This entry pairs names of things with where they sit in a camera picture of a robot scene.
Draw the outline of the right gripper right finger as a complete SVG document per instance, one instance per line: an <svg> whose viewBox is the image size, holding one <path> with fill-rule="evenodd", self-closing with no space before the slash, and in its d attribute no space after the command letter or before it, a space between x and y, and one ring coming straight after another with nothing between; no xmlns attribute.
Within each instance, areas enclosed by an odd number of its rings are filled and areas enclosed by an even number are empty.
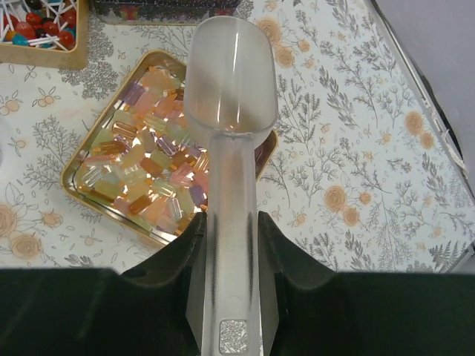
<svg viewBox="0 0 475 356"><path fill-rule="evenodd" d="M258 213L261 327L265 355L311 355L319 337L338 328L335 272L286 238Z"/></svg>

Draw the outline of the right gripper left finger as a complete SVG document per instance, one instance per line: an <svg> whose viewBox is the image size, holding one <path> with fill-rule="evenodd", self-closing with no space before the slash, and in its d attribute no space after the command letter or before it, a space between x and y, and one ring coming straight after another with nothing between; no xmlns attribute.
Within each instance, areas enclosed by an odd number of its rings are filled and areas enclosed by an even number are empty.
<svg viewBox="0 0 475 356"><path fill-rule="evenodd" d="M147 355L202 355L206 214L122 276L138 286L129 334Z"/></svg>

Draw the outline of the clear plastic scoop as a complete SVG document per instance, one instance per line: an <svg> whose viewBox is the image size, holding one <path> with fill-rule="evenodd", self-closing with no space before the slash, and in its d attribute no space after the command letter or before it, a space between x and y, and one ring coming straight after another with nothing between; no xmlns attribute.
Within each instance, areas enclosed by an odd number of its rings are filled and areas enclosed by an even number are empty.
<svg viewBox="0 0 475 356"><path fill-rule="evenodd" d="M278 116L272 46L256 25L215 16L195 29L187 59L184 110L209 155L203 355L260 352L255 149Z"/></svg>

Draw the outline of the tin of lollipops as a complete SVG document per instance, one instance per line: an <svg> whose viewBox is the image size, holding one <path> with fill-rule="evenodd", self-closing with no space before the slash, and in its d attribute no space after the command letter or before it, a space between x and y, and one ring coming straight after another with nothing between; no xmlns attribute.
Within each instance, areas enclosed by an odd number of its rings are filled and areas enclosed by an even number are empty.
<svg viewBox="0 0 475 356"><path fill-rule="evenodd" d="M88 16L86 1L2 1L1 61L83 69Z"/></svg>

